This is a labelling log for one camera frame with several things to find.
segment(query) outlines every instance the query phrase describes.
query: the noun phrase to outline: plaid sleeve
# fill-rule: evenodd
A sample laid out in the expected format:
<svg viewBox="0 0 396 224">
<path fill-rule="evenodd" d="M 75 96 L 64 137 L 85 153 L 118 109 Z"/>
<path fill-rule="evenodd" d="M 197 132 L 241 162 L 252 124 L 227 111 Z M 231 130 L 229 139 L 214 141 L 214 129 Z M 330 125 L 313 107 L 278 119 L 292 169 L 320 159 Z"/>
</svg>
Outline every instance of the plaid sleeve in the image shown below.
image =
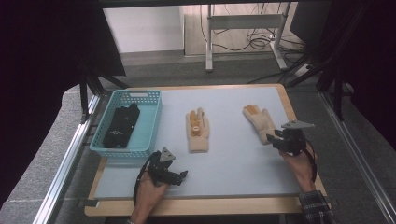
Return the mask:
<svg viewBox="0 0 396 224">
<path fill-rule="evenodd" d="M 309 224 L 337 224 L 339 223 L 332 210 L 326 203 L 320 190 L 299 194 L 301 206 L 303 207 L 306 222 Z"/>
</svg>

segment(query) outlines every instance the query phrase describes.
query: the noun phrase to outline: table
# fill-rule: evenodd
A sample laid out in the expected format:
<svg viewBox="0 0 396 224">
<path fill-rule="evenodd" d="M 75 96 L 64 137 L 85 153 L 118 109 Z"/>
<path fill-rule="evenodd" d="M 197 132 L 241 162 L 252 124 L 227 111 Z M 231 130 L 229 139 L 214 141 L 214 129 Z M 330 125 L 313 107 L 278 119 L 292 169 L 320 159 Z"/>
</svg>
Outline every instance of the table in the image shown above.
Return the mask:
<svg viewBox="0 0 396 224">
<path fill-rule="evenodd" d="M 288 2 L 286 8 L 280 14 L 270 15 L 229 15 L 229 16 L 212 16 L 211 5 L 207 6 L 207 43 L 206 43 L 206 72 L 213 70 L 213 46 L 212 30 L 222 29 L 258 29 L 258 28 L 276 28 L 276 36 L 270 42 L 271 50 L 274 53 L 280 70 L 287 70 L 283 56 L 279 50 L 279 42 L 285 28 L 286 19 L 290 9 L 291 2 Z"/>
<path fill-rule="evenodd" d="M 160 87 L 158 90 L 189 89 L 237 89 L 276 87 L 282 105 L 289 120 L 296 119 L 285 89 L 280 84 L 230 85 L 230 86 L 194 86 L 194 87 Z M 94 193 L 106 166 L 102 158 L 96 177 L 92 184 L 89 200 L 95 200 Z M 317 189 L 324 195 L 320 176 L 316 181 Z M 91 217 L 128 217 L 134 209 L 132 200 L 102 200 L 95 206 L 86 206 L 85 214 Z M 187 215 L 235 215 L 235 214 L 287 214 L 301 213 L 301 206 L 296 196 L 287 197 L 238 197 L 217 199 L 164 199 L 152 212 L 152 216 L 187 216 Z"/>
<path fill-rule="evenodd" d="M 236 3 L 252 3 L 252 2 L 262 2 L 262 1 L 248 1 L 248 0 L 232 0 L 232 1 L 222 1 L 222 0 L 208 0 L 208 1 L 198 1 L 198 0 L 102 0 L 102 1 L 80 1 L 80 0 L 69 0 L 62 2 L 64 7 L 77 7 L 80 9 L 85 8 L 104 8 L 104 7 L 156 7 L 156 6 L 183 6 L 183 5 L 201 5 L 201 4 L 236 4 Z M 286 2 L 280 0 L 268 0 L 263 2 Z M 128 88 L 129 86 L 121 81 L 117 80 L 112 76 L 113 74 L 101 74 L 101 77 L 115 83 L 122 89 Z M 87 85 L 90 87 L 94 97 L 88 102 L 87 97 Z M 76 130 L 76 135 L 74 136 L 72 142 L 70 143 L 69 149 L 67 149 L 56 176 L 54 177 L 51 186 L 49 187 L 48 193 L 41 204 L 39 211 L 35 217 L 34 223 L 47 223 L 50 215 L 54 209 L 54 205 L 59 199 L 60 192 L 64 187 L 66 178 L 73 166 L 79 148 L 84 145 L 84 136 L 90 127 L 91 119 L 90 116 L 94 113 L 94 110 L 99 105 L 100 95 L 104 94 L 102 84 L 100 83 L 96 74 L 92 74 L 90 71 L 85 71 L 84 78 L 80 84 L 81 89 L 81 107 L 82 107 L 82 119 L 81 124 Z"/>
</svg>

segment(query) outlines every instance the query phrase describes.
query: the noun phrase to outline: black object in basket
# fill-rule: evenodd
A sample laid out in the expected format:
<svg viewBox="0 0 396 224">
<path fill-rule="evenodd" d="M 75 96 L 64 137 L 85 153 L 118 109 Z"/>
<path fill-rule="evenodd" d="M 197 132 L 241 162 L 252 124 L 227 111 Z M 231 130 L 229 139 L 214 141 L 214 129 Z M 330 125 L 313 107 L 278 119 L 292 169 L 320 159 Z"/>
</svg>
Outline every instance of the black object in basket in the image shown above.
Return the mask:
<svg viewBox="0 0 396 224">
<path fill-rule="evenodd" d="M 104 138 L 116 109 L 122 106 L 129 107 L 131 104 L 137 104 L 140 114 L 127 146 L 105 147 Z M 91 141 L 90 149 L 103 157 L 146 160 L 154 151 L 162 108 L 160 91 L 113 91 Z"/>
<path fill-rule="evenodd" d="M 140 110 L 137 108 L 137 104 L 116 108 L 110 127 L 103 139 L 103 145 L 105 147 L 126 147 L 134 131 L 139 114 Z"/>
</svg>

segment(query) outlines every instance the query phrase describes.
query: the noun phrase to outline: cable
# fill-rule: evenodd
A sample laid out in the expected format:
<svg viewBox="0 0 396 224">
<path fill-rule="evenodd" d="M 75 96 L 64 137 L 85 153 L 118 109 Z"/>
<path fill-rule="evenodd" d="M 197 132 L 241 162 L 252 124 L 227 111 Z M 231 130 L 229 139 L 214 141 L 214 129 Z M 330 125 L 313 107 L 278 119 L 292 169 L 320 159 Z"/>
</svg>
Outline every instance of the cable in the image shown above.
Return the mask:
<svg viewBox="0 0 396 224">
<path fill-rule="evenodd" d="M 285 42 L 292 43 L 292 44 L 299 44 L 299 45 L 304 45 L 304 46 L 305 46 L 304 43 L 294 42 L 294 41 L 286 40 L 286 39 L 283 39 L 283 38 L 280 38 L 280 39 L 283 40 L 283 41 L 285 41 Z"/>
<path fill-rule="evenodd" d="M 280 4 L 282 4 L 281 2 L 279 3 L 279 6 L 277 7 L 277 12 L 276 14 L 279 14 L 279 10 L 280 10 Z"/>
<path fill-rule="evenodd" d="M 268 77 L 274 77 L 274 76 L 277 76 L 277 75 L 281 75 L 281 74 L 283 74 L 283 73 L 285 73 L 285 72 L 287 72 L 287 71 L 282 71 L 282 72 L 274 73 L 274 74 L 271 74 L 271 75 L 268 75 L 268 76 L 259 77 L 259 78 L 256 78 L 256 79 L 254 79 L 254 80 L 249 81 L 247 84 L 252 84 L 252 83 L 254 83 L 254 82 L 256 82 L 256 81 L 260 81 L 260 80 L 266 79 L 266 78 L 268 78 Z"/>
<path fill-rule="evenodd" d="M 311 164 L 311 168 L 312 168 L 312 181 L 315 183 L 315 180 L 317 179 L 317 175 L 318 175 L 318 166 L 317 166 L 317 162 L 316 162 L 316 158 L 315 158 L 315 150 L 314 150 L 314 146 L 312 146 L 311 142 L 306 140 L 306 143 L 312 148 L 312 153 L 313 155 L 311 155 L 311 153 L 304 148 L 303 152 L 306 154 L 306 156 L 309 159 L 309 163 Z"/>
<path fill-rule="evenodd" d="M 291 59 L 289 59 L 289 58 L 287 57 L 287 55 L 289 55 L 289 54 L 302 54 L 302 53 L 285 53 L 285 54 L 283 55 L 283 57 L 284 57 L 288 62 L 290 62 L 290 63 L 295 63 L 295 62 L 297 62 L 297 61 L 292 61 Z"/>
<path fill-rule="evenodd" d="M 253 14 L 254 9 L 257 8 L 257 12 L 259 13 L 259 3 L 256 4 L 256 6 L 251 10 L 250 14 Z"/>
<path fill-rule="evenodd" d="M 227 10 L 227 4 L 224 4 L 225 6 L 225 10 L 228 12 L 228 15 L 230 15 L 230 12 Z M 213 5 L 213 13 L 212 13 L 212 15 L 215 15 L 215 7 L 216 7 L 216 5 Z M 229 29 L 226 29 L 226 30 L 222 30 L 222 31 L 220 31 L 220 32 L 217 32 L 216 33 L 216 31 L 213 31 L 213 33 L 215 33 L 216 35 L 219 35 L 219 34 L 222 34 L 222 33 L 224 33 L 224 32 L 226 32 L 226 31 L 229 31 Z"/>
<path fill-rule="evenodd" d="M 200 20 L 201 20 L 201 32 L 202 32 L 202 35 L 204 37 L 205 42 L 207 43 L 207 39 L 206 39 L 205 32 L 204 32 L 203 21 L 202 21 L 202 5 L 200 5 Z M 230 48 L 227 48 L 225 46 L 218 45 L 218 44 L 212 44 L 212 45 L 220 47 L 220 48 L 224 48 L 224 49 L 227 49 L 227 50 L 231 50 L 231 51 L 239 51 L 239 50 L 247 49 L 248 47 L 253 47 L 254 49 L 261 49 L 261 48 L 264 48 L 268 44 L 267 43 L 267 44 L 264 44 L 264 45 L 259 45 L 259 44 L 257 44 L 258 42 L 266 40 L 266 39 L 264 39 L 264 38 L 253 38 L 252 39 L 251 37 L 252 37 L 252 35 L 247 35 L 248 43 L 247 43 L 246 46 L 242 47 L 241 49 L 230 49 Z"/>
<path fill-rule="evenodd" d="M 333 39 L 338 35 L 338 33 L 340 31 L 342 31 L 345 27 L 345 25 L 347 24 L 347 21 L 350 20 L 350 18 L 352 17 L 352 12 L 353 10 L 350 9 L 348 11 L 348 13 L 345 15 L 345 17 L 340 21 L 340 23 L 335 27 L 335 29 L 333 29 L 332 33 L 329 35 L 328 38 L 326 38 L 325 40 L 321 41 L 317 46 L 313 47 L 310 50 L 307 50 L 304 55 L 297 60 L 288 70 L 287 72 L 291 71 L 292 69 L 294 69 L 295 67 L 297 67 L 299 64 L 306 62 L 306 60 L 309 58 L 309 56 L 316 50 L 320 49 L 320 48 L 329 48 L 331 45 L 328 45 L 329 43 L 331 43 L 333 41 Z M 293 73 L 291 74 L 287 74 L 284 73 L 282 75 L 282 77 L 279 79 L 278 83 L 281 83 L 282 85 L 285 85 L 287 78 L 289 78 L 290 76 L 292 76 Z"/>
<path fill-rule="evenodd" d="M 252 33 L 247 35 L 247 41 L 249 41 L 250 46 L 254 49 L 264 49 L 271 42 L 271 39 L 266 35 Z"/>
<path fill-rule="evenodd" d="M 143 173 L 146 172 L 146 167 L 148 166 L 149 162 L 151 161 L 151 159 L 154 157 L 154 155 L 155 155 L 156 153 L 157 153 L 157 152 L 152 153 L 152 154 L 148 157 L 148 159 L 146 160 L 146 162 L 143 164 L 142 168 L 140 168 L 139 175 L 137 176 L 136 182 L 135 182 L 135 184 L 134 184 L 134 205 L 136 205 L 136 203 L 137 203 L 137 191 L 139 190 L 140 179 L 142 178 Z"/>
</svg>

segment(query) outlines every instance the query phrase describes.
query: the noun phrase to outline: black strap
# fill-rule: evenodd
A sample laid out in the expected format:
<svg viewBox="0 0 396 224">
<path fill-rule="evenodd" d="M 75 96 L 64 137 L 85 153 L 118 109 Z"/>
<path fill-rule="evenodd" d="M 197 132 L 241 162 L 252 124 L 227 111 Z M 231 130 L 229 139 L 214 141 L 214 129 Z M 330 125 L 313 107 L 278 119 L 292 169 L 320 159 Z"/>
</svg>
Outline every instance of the black strap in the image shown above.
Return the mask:
<svg viewBox="0 0 396 224">
<path fill-rule="evenodd" d="M 140 110 L 135 103 L 130 104 L 129 107 L 116 108 L 103 139 L 103 145 L 106 148 L 127 147 L 139 115 Z"/>
<path fill-rule="evenodd" d="M 314 150 L 314 147 L 312 146 L 311 142 L 306 140 L 306 143 L 308 143 L 309 146 L 311 146 L 312 152 L 314 154 L 314 155 L 311 155 L 311 153 L 309 153 L 309 151 L 306 148 L 303 148 L 303 152 L 308 157 L 309 163 L 311 163 L 311 166 L 312 166 L 312 181 L 315 183 L 315 180 L 317 179 L 317 173 L 318 173 L 318 167 L 317 167 L 317 164 L 315 163 L 315 150 Z"/>
<path fill-rule="evenodd" d="M 150 162 L 150 160 L 151 160 L 151 158 L 153 157 L 154 154 L 155 154 L 155 152 L 152 153 L 148 157 L 148 159 L 146 160 L 145 164 L 143 164 L 142 168 L 140 169 L 139 175 L 137 176 L 136 183 L 134 184 L 134 205 L 136 205 L 136 202 L 137 202 L 137 191 L 139 190 L 140 179 L 142 178 L 143 173 L 146 172 L 146 167 L 148 166 L 148 164 L 149 164 L 149 162 Z"/>
</svg>

